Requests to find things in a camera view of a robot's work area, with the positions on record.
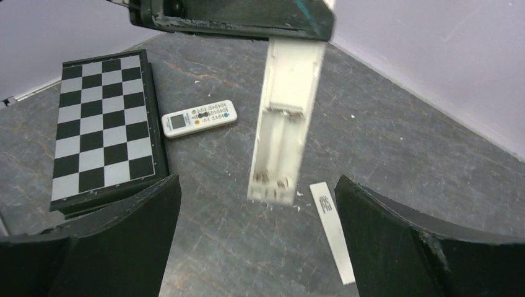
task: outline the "black chessboard edge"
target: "black chessboard edge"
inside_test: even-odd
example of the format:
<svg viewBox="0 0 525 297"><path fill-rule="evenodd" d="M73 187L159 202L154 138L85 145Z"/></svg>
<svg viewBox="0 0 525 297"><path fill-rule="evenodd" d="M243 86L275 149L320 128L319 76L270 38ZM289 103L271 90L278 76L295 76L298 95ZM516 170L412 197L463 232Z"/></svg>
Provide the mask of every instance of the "black chessboard edge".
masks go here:
<svg viewBox="0 0 525 297"><path fill-rule="evenodd" d="M111 58L118 58L121 56L129 56L131 54L138 54L141 57L141 68L144 70L145 75L145 97L148 98L150 103L150 112L151 118L156 119L151 121L152 125L152 138L153 141L157 144L153 149L153 154L156 156L156 161L158 167L155 169L155 176L150 176L144 178L144 180L139 181L130 181L126 182L125 187L109 187L103 188L91 193L81 193L76 196L69 197L67 199L61 199L56 201L51 201L50 211L58 210L64 214L66 218L77 217L79 215L84 215L98 209L101 209L111 203L116 201L131 197L138 192L152 186L156 182L167 177L169 172L167 155L163 141L163 134L161 130L160 123L160 113L158 110L157 104L157 94L155 91L155 84L153 79L153 72L151 63L147 60L147 53L145 49L127 51L118 54L99 56L96 58L82 59L76 61L70 61L63 63L63 67L68 67L75 64L84 64L86 62L97 62L105 61Z"/></svg>

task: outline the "gray floor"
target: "gray floor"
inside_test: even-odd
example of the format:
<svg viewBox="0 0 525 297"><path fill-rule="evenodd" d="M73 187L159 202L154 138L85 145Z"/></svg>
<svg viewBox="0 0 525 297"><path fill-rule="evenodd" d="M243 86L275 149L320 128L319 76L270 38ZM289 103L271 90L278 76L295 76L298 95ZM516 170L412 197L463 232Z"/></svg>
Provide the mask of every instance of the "gray floor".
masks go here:
<svg viewBox="0 0 525 297"><path fill-rule="evenodd" d="M229 99L238 123L167 143L183 205L161 296L356 296L308 185L341 174L464 226L525 236L525 164L364 65L326 53L294 208L246 200L267 43L162 35L147 48L162 113ZM0 210L16 233L49 213L58 87L0 111Z"/></svg>

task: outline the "chessboard frame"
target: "chessboard frame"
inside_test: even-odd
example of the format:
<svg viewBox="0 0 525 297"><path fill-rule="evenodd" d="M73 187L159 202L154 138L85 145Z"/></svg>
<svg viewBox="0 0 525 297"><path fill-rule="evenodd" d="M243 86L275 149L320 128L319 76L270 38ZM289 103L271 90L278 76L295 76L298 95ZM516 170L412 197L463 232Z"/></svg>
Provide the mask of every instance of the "chessboard frame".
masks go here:
<svg viewBox="0 0 525 297"><path fill-rule="evenodd" d="M140 180L132 180L119 185L104 187L102 189L96 190L95 192L90 191L80 193L71 197L51 201L50 211L58 210L63 213L66 218L90 213L113 202L131 197L170 174L168 158L164 146L164 138L162 137L162 124L160 122L160 113L158 110L153 71L151 63L148 62L145 49L64 62L63 69L66 67L83 65L90 62L121 59L128 56L139 56L141 60L141 69L144 71L142 75L142 81L144 84L144 101L146 109L149 112L148 123L151 125L150 141L152 144L155 144L152 147L155 174Z"/></svg>

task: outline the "black square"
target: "black square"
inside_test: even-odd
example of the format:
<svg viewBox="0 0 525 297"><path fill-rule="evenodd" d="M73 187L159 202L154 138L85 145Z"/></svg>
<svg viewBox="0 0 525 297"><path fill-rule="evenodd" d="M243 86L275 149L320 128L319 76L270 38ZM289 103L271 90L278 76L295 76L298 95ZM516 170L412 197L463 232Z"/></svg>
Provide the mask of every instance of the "black square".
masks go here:
<svg viewBox="0 0 525 297"><path fill-rule="evenodd" d="M80 119L59 123L56 126L56 140L80 135Z"/></svg>
<svg viewBox="0 0 525 297"><path fill-rule="evenodd" d="M84 76L82 78L82 88L94 88L102 85L102 74Z"/></svg>
<svg viewBox="0 0 525 297"><path fill-rule="evenodd" d="M127 82L128 80L140 79L141 77L142 76L141 76L140 67L122 70L122 81L123 82Z"/></svg>
<svg viewBox="0 0 525 297"><path fill-rule="evenodd" d="M117 70L120 70L120 59L102 62L102 72L111 72Z"/></svg>
<svg viewBox="0 0 525 297"><path fill-rule="evenodd" d="M128 145L117 144L104 148L104 165L111 165L128 160Z"/></svg>
<svg viewBox="0 0 525 297"><path fill-rule="evenodd" d="M80 152L99 149L104 146L103 132L97 131L80 136Z"/></svg>
<svg viewBox="0 0 525 297"><path fill-rule="evenodd" d="M104 187L104 168L95 168L79 173L79 192Z"/></svg>
<svg viewBox="0 0 525 297"><path fill-rule="evenodd" d="M81 118L88 118L89 116L96 116L102 114L102 100L83 103L80 108Z"/></svg>
<svg viewBox="0 0 525 297"><path fill-rule="evenodd" d="M114 111L112 113L106 113L102 116L104 129L120 127L126 124L126 118L124 117L124 111Z"/></svg>
<svg viewBox="0 0 525 297"><path fill-rule="evenodd" d="M82 76L82 65L62 68L62 79L75 79Z"/></svg>
<svg viewBox="0 0 525 297"><path fill-rule="evenodd" d="M79 172L79 155L54 159L53 178L70 175Z"/></svg>
<svg viewBox="0 0 525 297"><path fill-rule="evenodd" d="M134 108L144 105L144 93L124 95L124 108Z"/></svg>
<svg viewBox="0 0 525 297"><path fill-rule="evenodd" d="M111 98L122 95L122 83L105 85L102 87L102 98Z"/></svg>
<svg viewBox="0 0 525 297"><path fill-rule="evenodd" d="M80 104L82 98L82 91L74 91L69 93L60 94L60 101L58 107L66 107L71 105Z"/></svg>
<svg viewBox="0 0 525 297"><path fill-rule="evenodd" d="M153 159L151 156L129 161L129 177L131 179L141 178L154 174Z"/></svg>
<svg viewBox="0 0 525 297"><path fill-rule="evenodd" d="M128 141L149 137L147 122L140 122L126 126Z"/></svg>

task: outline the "remote control screen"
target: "remote control screen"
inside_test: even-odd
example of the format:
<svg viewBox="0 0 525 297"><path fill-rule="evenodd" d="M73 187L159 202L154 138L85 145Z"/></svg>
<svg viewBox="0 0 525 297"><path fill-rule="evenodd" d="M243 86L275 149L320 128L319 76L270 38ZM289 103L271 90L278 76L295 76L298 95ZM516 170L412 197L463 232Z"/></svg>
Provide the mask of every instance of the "remote control screen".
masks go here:
<svg viewBox="0 0 525 297"><path fill-rule="evenodd" d="M186 126L186 122L184 121L184 115L179 114L178 116L172 116L171 117L171 128L173 130L179 129Z"/></svg>

